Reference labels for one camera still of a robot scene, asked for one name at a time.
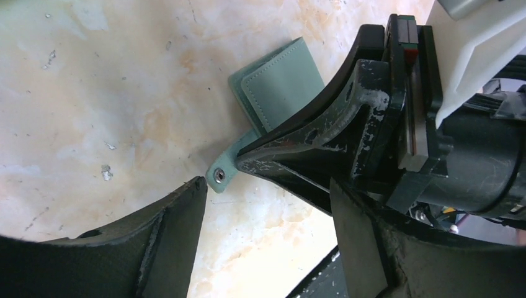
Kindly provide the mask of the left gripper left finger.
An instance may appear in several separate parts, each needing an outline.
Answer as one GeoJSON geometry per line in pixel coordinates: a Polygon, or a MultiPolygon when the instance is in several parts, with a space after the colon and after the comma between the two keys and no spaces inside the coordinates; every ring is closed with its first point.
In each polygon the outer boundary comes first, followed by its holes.
{"type": "Polygon", "coordinates": [[[185,297],[207,200],[197,176],[77,238],[1,238],[2,297],[185,297]]]}

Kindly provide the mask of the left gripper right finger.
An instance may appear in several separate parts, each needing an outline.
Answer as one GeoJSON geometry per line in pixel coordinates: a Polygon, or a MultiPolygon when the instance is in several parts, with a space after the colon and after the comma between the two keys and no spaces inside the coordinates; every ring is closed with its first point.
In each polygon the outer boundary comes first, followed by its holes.
{"type": "Polygon", "coordinates": [[[351,297],[524,297],[525,248],[444,232],[330,182],[351,297]]]}

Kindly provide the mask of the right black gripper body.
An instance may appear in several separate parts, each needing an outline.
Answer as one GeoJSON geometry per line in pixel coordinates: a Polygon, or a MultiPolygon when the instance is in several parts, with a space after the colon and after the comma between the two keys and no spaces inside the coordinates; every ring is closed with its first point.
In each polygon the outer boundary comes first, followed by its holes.
{"type": "Polygon", "coordinates": [[[434,178],[448,176],[453,141],[435,123],[443,92],[432,27],[418,25],[414,16],[392,14],[385,49],[391,82],[404,85],[396,144],[403,173],[385,204],[404,214],[434,178]]]}

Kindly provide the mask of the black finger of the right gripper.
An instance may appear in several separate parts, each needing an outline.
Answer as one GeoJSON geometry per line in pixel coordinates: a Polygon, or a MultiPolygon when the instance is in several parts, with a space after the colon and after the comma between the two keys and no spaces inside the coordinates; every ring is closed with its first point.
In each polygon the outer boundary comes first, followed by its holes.
{"type": "Polygon", "coordinates": [[[396,24],[361,26],[328,85],[242,148],[237,168],[331,214],[330,180],[373,176],[402,116],[406,88],[399,36],[396,24]]]}

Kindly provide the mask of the sage green card holder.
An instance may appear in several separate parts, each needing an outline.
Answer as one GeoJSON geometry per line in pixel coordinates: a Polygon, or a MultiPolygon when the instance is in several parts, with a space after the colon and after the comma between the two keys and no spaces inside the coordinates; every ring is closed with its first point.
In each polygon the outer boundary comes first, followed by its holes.
{"type": "Polygon", "coordinates": [[[324,88],[302,37],[233,73],[228,84],[252,128],[209,166],[205,178],[217,194],[221,194],[237,175],[235,159],[242,148],[276,129],[324,88]]]}

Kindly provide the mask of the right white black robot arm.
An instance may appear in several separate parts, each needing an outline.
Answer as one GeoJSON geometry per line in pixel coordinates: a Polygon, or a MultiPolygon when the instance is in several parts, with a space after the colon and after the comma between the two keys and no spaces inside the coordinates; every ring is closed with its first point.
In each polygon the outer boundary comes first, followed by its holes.
{"type": "Polygon", "coordinates": [[[476,94],[440,127],[434,33],[413,16],[360,26],[328,85],[242,148],[236,167],[334,214],[331,180],[402,214],[439,207],[525,226],[525,121],[501,118],[503,97],[476,94]]]}

